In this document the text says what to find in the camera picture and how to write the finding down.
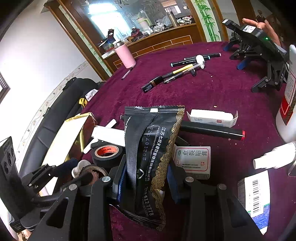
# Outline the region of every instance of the gold wave pattern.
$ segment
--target gold wave pattern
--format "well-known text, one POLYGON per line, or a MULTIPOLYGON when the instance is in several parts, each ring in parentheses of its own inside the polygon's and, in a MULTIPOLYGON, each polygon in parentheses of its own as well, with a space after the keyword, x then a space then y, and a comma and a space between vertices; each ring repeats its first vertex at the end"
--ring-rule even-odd
POLYGON ((160 158, 160 163, 157 167, 157 170, 155 172, 155 177, 151 181, 150 191, 152 193, 152 196, 155 198, 155 206, 159 211, 161 224, 156 228, 159 231, 162 231, 165 227, 165 211, 163 208, 163 204, 160 200, 160 197, 158 196, 156 189, 161 189, 166 180, 167 172, 168 172, 168 165, 170 163, 170 159, 172 156, 172 150, 175 144, 175 140, 177 138, 181 121, 184 116, 185 107, 183 105, 178 105, 180 109, 178 109, 176 119, 177 122, 173 125, 172 128, 172 134, 170 136, 170 139, 168 141, 168 145, 166 147, 166 153, 163 154, 163 156, 160 158))

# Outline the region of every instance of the maroon tablecloth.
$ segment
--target maroon tablecloth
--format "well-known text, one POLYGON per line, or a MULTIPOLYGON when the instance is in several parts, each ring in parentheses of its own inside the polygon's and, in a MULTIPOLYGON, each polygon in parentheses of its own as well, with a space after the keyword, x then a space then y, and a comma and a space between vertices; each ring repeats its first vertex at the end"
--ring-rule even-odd
MULTIPOLYGON (((224 52, 225 43, 197 43, 174 49, 149 53, 137 58, 137 65, 127 72, 121 67, 87 104, 83 112, 93 112, 98 123, 105 126, 113 118, 115 128, 123 129, 120 115, 125 106, 185 105, 191 109, 219 110, 239 117, 234 128, 246 131, 244 141, 180 132, 179 135, 194 146, 211 146, 212 164, 209 183, 224 183, 237 195, 237 182, 244 177, 263 171, 254 170, 252 160, 260 157, 283 141, 277 133, 275 116, 278 111, 285 85, 277 92, 251 93, 251 86, 266 75, 264 63, 251 63, 245 70, 237 70, 239 61, 229 60, 231 52, 224 52), (183 76, 169 84, 161 84, 144 94, 140 89, 158 75, 177 68, 170 63, 197 54, 217 53, 222 57, 206 62, 204 70, 197 76, 183 76)), ((91 161, 90 154, 83 157, 91 161)), ((270 218, 265 240, 276 241, 296 210, 296 179, 287 176, 285 167, 269 169, 271 191, 270 218)), ((164 207, 167 225, 158 232, 128 220, 117 210, 111 209, 114 240, 180 240, 183 226, 182 208, 172 203, 166 195, 164 207)))

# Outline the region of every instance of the yellow cloth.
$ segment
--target yellow cloth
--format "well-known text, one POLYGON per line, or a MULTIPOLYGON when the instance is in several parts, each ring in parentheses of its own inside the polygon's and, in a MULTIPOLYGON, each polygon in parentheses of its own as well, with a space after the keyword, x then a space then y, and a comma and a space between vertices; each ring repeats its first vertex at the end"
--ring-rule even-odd
POLYGON ((84 98, 81 98, 81 99, 79 100, 79 104, 82 105, 82 107, 84 108, 84 107, 87 105, 87 100, 84 99, 84 98))

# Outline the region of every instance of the black speaker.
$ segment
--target black speaker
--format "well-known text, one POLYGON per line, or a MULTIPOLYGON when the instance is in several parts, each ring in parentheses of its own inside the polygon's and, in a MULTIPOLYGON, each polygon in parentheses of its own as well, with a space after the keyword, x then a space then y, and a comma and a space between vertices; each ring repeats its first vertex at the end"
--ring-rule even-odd
POLYGON ((12 138, 0 142, 0 198, 15 220, 33 209, 15 165, 12 138))

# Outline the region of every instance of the blue rubber foot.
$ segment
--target blue rubber foot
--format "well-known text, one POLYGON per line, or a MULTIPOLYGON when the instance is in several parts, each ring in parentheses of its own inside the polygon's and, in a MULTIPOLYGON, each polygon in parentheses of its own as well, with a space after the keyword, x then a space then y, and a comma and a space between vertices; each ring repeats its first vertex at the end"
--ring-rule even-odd
POLYGON ((238 70, 244 69, 251 62, 250 58, 245 58, 242 62, 237 65, 238 70))
POLYGON ((228 43, 225 47, 224 47, 224 51, 228 51, 231 47, 233 46, 232 43, 228 43))

